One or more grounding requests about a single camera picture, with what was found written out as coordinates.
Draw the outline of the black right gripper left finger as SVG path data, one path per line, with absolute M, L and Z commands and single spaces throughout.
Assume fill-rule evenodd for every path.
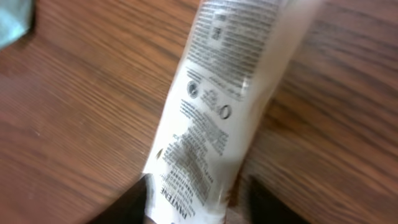
M 143 224 L 146 216 L 148 181 L 149 174 L 146 174 L 86 224 Z

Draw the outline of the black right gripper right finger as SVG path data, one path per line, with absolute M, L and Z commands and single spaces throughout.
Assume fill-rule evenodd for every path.
M 249 179 L 248 207 L 252 224 L 310 224 L 255 177 Z

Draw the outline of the white tube gold cap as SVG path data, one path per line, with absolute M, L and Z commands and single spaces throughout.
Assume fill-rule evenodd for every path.
M 143 172 L 156 223 L 223 223 L 264 110 L 319 0 L 206 0 Z

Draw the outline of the teal snack packet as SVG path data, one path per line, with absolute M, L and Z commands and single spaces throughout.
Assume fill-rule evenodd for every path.
M 34 0 L 1 0 L 1 49 L 31 30 L 34 11 Z

